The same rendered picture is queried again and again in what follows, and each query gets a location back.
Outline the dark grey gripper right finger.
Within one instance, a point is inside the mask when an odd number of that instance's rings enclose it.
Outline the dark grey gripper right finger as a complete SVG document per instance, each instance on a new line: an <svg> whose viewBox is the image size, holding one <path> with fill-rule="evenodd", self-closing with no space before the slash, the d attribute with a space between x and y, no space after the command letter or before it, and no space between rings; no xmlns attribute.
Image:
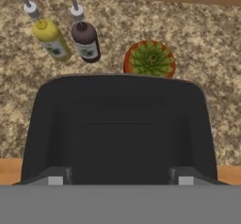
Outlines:
<svg viewBox="0 0 241 224"><path fill-rule="evenodd" d="M225 183L206 177L192 167L172 167L169 169L169 183L177 185L207 185Z"/></svg>

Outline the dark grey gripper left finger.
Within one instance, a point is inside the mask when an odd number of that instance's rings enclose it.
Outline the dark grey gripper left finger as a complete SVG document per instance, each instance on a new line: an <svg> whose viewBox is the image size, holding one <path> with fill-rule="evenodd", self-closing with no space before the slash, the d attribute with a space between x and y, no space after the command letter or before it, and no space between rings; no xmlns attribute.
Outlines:
<svg viewBox="0 0 241 224"><path fill-rule="evenodd" d="M72 169L68 167L50 167L40 175L20 181L30 185L66 185L72 184Z"/></svg>

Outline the green succulent in orange pot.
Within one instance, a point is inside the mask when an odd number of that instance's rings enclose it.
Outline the green succulent in orange pot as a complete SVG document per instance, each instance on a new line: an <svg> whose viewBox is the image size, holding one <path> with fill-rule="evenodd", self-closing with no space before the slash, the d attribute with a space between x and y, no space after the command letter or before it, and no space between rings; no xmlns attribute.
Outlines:
<svg viewBox="0 0 241 224"><path fill-rule="evenodd" d="M132 45L125 54L125 73L171 78L176 69L171 50L161 41L142 40Z"/></svg>

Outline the yellow oil bottle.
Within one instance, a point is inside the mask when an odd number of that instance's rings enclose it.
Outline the yellow oil bottle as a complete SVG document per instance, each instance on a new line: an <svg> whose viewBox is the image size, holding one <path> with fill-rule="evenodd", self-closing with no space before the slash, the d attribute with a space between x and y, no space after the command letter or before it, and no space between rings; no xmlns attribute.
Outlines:
<svg viewBox="0 0 241 224"><path fill-rule="evenodd" d="M47 53L55 60L67 61L72 53L57 25L40 17L37 5L29 0L24 2L24 12L33 20L32 32Z"/></svg>

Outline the dark brown vinegar bottle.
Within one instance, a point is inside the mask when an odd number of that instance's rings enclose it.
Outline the dark brown vinegar bottle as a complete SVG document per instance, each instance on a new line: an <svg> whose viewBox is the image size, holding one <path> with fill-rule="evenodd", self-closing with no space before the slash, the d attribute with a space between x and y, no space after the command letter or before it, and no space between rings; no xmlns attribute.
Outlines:
<svg viewBox="0 0 241 224"><path fill-rule="evenodd" d="M97 62L101 58L97 31L84 21L84 9L77 0L72 0L71 15L74 19L71 35L79 55L87 63Z"/></svg>

